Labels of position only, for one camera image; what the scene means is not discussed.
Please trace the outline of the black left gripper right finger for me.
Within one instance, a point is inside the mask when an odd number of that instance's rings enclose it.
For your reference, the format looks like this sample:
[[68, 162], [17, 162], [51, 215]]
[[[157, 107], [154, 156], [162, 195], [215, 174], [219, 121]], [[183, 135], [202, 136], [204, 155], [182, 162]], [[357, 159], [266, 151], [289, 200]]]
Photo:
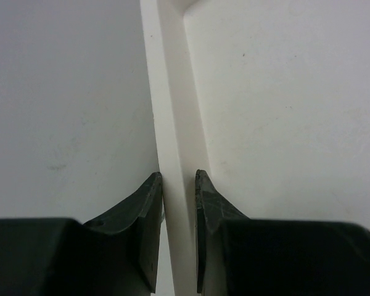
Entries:
[[202, 295], [370, 295], [370, 231], [336, 221], [244, 215], [195, 174]]

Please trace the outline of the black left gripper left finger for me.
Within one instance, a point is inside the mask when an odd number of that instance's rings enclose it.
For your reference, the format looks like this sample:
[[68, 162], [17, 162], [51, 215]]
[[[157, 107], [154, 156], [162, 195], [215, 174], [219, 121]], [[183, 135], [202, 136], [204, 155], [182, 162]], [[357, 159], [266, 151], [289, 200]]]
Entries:
[[80, 223], [0, 219], [0, 295], [150, 295], [157, 284], [162, 176]]

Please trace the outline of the white drawer cabinet box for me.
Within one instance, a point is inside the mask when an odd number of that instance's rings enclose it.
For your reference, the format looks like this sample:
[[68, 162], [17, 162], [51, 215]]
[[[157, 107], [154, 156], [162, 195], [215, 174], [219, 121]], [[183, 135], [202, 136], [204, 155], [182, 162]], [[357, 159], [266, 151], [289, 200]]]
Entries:
[[142, 1], [176, 295], [194, 180], [252, 218], [370, 230], [370, 1]]

